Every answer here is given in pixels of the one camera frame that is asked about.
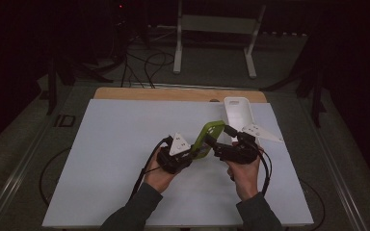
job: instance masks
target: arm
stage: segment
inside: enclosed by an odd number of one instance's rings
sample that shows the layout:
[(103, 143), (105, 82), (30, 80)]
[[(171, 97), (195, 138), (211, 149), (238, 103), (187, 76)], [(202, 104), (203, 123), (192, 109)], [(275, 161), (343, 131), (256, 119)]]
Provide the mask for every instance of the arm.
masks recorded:
[(261, 192), (248, 200), (238, 203), (236, 207), (242, 218), (245, 231), (283, 230), (280, 221)]
[(226, 163), (229, 165), (227, 173), (234, 180), (236, 192), (242, 200), (236, 208), (242, 218), (244, 230), (282, 230), (280, 221), (257, 189), (259, 157), (248, 165), (228, 161)]
[(127, 204), (110, 215), (101, 225), (100, 230), (143, 231), (146, 220), (151, 216), (176, 174), (170, 174), (158, 168), (156, 161), (159, 150), (153, 155), (146, 170), (151, 170), (144, 177), (144, 182)]
[(104, 221), (100, 230), (143, 231), (145, 221), (151, 216), (162, 197), (149, 184), (143, 183), (124, 207), (118, 209)]

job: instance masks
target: green object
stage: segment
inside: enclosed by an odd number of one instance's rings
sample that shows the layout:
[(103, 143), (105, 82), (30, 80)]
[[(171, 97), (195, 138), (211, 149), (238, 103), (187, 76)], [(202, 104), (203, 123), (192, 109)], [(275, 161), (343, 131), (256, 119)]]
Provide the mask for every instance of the green object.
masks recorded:
[(208, 122), (203, 126), (199, 136), (197, 137), (197, 140), (191, 148), (191, 153), (197, 152), (197, 155), (194, 159), (205, 157), (211, 149), (211, 147), (205, 143), (206, 134), (209, 134), (211, 137), (217, 139), (224, 128), (225, 123), (222, 120)]

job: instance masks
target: sleeve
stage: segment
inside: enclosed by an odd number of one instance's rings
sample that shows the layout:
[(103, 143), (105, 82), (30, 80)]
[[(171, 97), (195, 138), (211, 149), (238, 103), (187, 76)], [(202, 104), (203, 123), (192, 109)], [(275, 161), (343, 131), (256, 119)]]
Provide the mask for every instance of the sleeve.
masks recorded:
[(282, 231), (280, 221), (261, 192), (238, 203), (236, 208), (242, 218), (245, 231)]
[(110, 215), (101, 225), (101, 231), (143, 231), (145, 222), (162, 199), (149, 184), (143, 183), (127, 204)]

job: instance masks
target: white tabletop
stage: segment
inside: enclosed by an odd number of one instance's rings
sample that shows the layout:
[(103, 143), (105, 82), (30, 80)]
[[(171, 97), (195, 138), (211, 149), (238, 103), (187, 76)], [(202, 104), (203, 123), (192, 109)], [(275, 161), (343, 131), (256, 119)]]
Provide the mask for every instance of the white tabletop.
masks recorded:
[[(251, 104), (255, 122), (282, 137), (270, 104)], [(93, 99), (43, 221), (45, 227), (100, 226), (129, 198), (154, 146), (179, 132), (193, 143), (223, 103)], [(228, 141), (221, 136), (219, 141)], [(261, 141), (273, 162), (266, 200), (284, 225), (313, 223), (284, 143)], [(147, 226), (235, 226), (240, 201), (227, 166), (210, 153), (177, 175)], [(259, 172), (259, 189), (264, 180)]]

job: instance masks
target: cable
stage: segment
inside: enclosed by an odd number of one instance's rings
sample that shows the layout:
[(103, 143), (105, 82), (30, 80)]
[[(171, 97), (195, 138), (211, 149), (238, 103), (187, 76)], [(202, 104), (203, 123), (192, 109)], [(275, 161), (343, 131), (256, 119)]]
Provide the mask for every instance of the cable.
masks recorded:
[[(145, 71), (145, 76), (146, 76), (146, 78), (147, 78), (147, 80), (148, 80), (148, 82), (149, 82), (149, 85), (150, 85), (153, 89), (155, 89), (155, 86), (154, 86), (154, 84), (153, 84), (153, 82), (152, 82), (152, 78), (155, 76), (155, 74), (156, 74), (159, 70), (161, 70), (161, 69), (162, 69), (162, 67), (163, 67), (164, 65), (173, 64), (174, 56), (173, 56), (172, 54), (169, 54), (169, 53), (167, 53), (167, 52), (164, 52), (164, 51), (162, 51), (162, 50), (160, 50), (160, 49), (153, 48), (153, 49), (150, 49), (150, 50), (156, 50), (156, 51), (157, 51), (157, 53), (151, 54), (151, 55), (150, 55), (150, 56), (148, 56), (146, 59), (142, 59), (142, 58), (137, 57), (137, 56), (135, 56), (135, 55), (133, 55), (133, 54), (130, 54), (130, 53), (128, 53), (128, 52), (127, 52), (127, 55), (128, 55), (128, 56), (130, 56), (130, 57), (132, 57), (132, 58), (134, 58), (134, 59), (137, 59), (137, 60), (139, 60), (139, 61), (144, 62), (144, 71)], [(163, 55), (163, 56), (164, 56), (164, 61), (163, 61), (161, 64), (157, 64), (157, 63), (154, 63), (154, 62), (151, 62), (151, 61), (150, 61), (150, 59), (152, 59), (153, 57), (158, 56), (158, 55)], [(157, 66), (158, 66), (158, 68), (157, 68), (155, 71), (153, 71), (151, 74), (149, 74), (149, 73), (148, 73), (148, 71), (147, 71), (147, 66), (148, 66), (149, 64), (157, 65)]]
[(168, 139), (169, 139), (169, 137), (164, 138), (161, 141), (159, 141), (158, 144), (154, 147), (154, 150), (152, 150), (151, 155), (149, 155), (148, 160), (145, 163), (145, 166), (140, 171), (140, 175), (138, 176), (137, 182), (134, 185), (134, 188), (131, 192), (131, 195), (130, 195), (130, 198), (128, 199), (128, 201), (130, 201), (133, 198), (134, 194), (137, 192), (138, 188), (140, 187), (141, 182), (143, 181), (144, 175), (151, 171), (151, 170), (149, 170), (149, 171), (145, 171), (145, 170), (148, 167), (152, 157), (155, 155), (155, 153), (157, 152), (158, 148), (162, 145), (162, 143), (167, 142)]
[(260, 160), (262, 161), (262, 164), (263, 164), (264, 169), (266, 171), (266, 178), (264, 179), (263, 188), (262, 188), (262, 191), (261, 191), (263, 196), (264, 196), (266, 194), (267, 188), (269, 187), (269, 184), (270, 184), (270, 174), (269, 174), (269, 168), (267, 167), (267, 163), (264, 160), (264, 157), (261, 153), (259, 154), (259, 157), (260, 157)]
[(164, 34), (163, 36), (160, 36), (158, 38), (154, 38), (154, 39), (152, 39), (150, 41), (156, 41), (158, 39), (162, 39), (162, 38), (168, 37), (168, 36), (173, 35), (175, 33), (176, 33), (176, 29), (172, 30), (171, 32), (168, 32), (168, 33)]
[(125, 79), (125, 72), (127, 70), (127, 55), (124, 55), (124, 71), (122, 72), (122, 79), (121, 79), (121, 85), (120, 87), (122, 88), (124, 85), (124, 79)]
[(269, 155), (267, 154), (267, 152), (264, 151), (264, 149), (263, 149), (263, 153), (266, 155), (267, 159), (269, 160), (269, 164), (270, 164), (270, 174), (269, 174), (269, 177), (272, 177), (272, 172), (273, 172), (272, 159), (270, 159)]
[(140, 85), (143, 87), (143, 89), (145, 88), (143, 83), (141, 82), (141, 80), (137, 77), (137, 75), (134, 73), (133, 69), (131, 68), (131, 66), (127, 65), (128, 69), (130, 69), (132, 75), (134, 75), (134, 77), (137, 79), (138, 83), (140, 83)]
[[(108, 70), (111, 70), (111, 69), (114, 69), (114, 68), (117, 68), (122, 62), (123, 60), (121, 59), (121, 56), (117, 56), (116, 55), (116, 52), (117, 52), (117, 49), (116, 49), (116, 40), (118, 39), (118, 32), (117, 30), (114, 28), (114, 25), (115, 25), (115, 22), (114, 22), (114, 19), (113, 19), (113, 15), (116, 13), (115, 11), (113, 11), (113, 6), (112, 6), (112, 1), (109, 0), (107, 1), (107, 4), (108, 4), (108, 9), (111, 9), (110, 10), (110, 29), (111, 29), (111, 48), (110, 48), (110, 51), (108, 52), (108, 55), (106, 56), (107, 59), (110, 59), (113, 61), (112, 64), (107, 64), (105, 66), (102, 66), (102, 67), (95, 67), (95, 68), (92, 68), (92, 71), (95, 71), (95, 72), (104, 72), (104, 71), (108, 71)], [(124, 47), (122, 47), (121, 50), (125, 51), (126, 53), (126, 48), (127, 46), (124, 45)]]
[(44, 173), (46, 172), (47, 168), (50, 166), (50, 164), (56, 159), (58, 158), (59, 156), (61, 156), (62, 154), (66, 153), (67, 151), (69, 151), (71, 149), (71, 147), (68, 147), (68, 148), (65, 148), (63, 149), (62, 151), (60, 151), (59, 153), (57, 153), (55, 156), (53, 156), (47, 163), (46, 165), (44, 166), (43, 170), (41, 171), (40, 173), (40, 179), (39, 179), (39, 192), (40, 192), (40, 197), (41, 199), (43, 200), (44, 204), (46, 204), (47, 206), (49, 206), (49, 201), (47, 200), (46, 196), (44, 195), (44, 192), (43, 192), (43, 188), (42, 188), (42, 182), (43, 182), (43, 176), (44, 176)]
[(323, 217), (321, 218), (321, 221), (320, 221), (320, 223), (317, 225), (317, 226), (315, 226), (314, 228), (312, 228), (312, 229), (310, 229), (309, 231), (313, 231), (313, 230), (316, 230), (316, 229), (318, 229), (318, 228), (320, 228), (321, 227), (321, 225), (323, 225), (323, 223), (324, 223), (324, 220), (326, 219), (326, 205), (324, 204), (324, 201), (323, 201), (323, 199), (321, 198), (321, 195), (314, 189), (314, 188), (312, 188), (308, 183), (306, 183), (303, 179), (301, 179), (300, 177), (299, 177), (299, 180), (302, 182), (302, 183), (304, 183), (305, 185), (307, 185), (309, 188), (311, 188), (311, 190), (317, 195), (317, 197), (318, 197), (318, 199), (320, 200), (320, 202), (321, 202), (321, 205), (322, 205), (322, 207), (323, 207)]
[(153, 170), (156, 170), (156, 169), (159, 169), (159, 168), (161, 168), (161, 167), (156, 167), (156, 168), (153, 168), (151, 170), (148, 170), (148, 171), (144, 172), (144, 174), (147, 174), (147, 173), (152, 172)]

